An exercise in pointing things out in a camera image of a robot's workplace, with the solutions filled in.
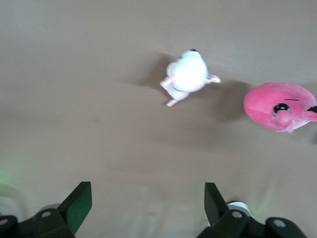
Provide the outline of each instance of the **black eye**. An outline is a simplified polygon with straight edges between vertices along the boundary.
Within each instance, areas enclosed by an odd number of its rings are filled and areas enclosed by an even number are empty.
[[[285,103],[280,103],[279,105],[276,105],[274,108],[273,108],[273,115],[276,116],[276,113],[277,111],[279,110],[286,110],[288,112],[291,111],[291,108],[285,104]]]

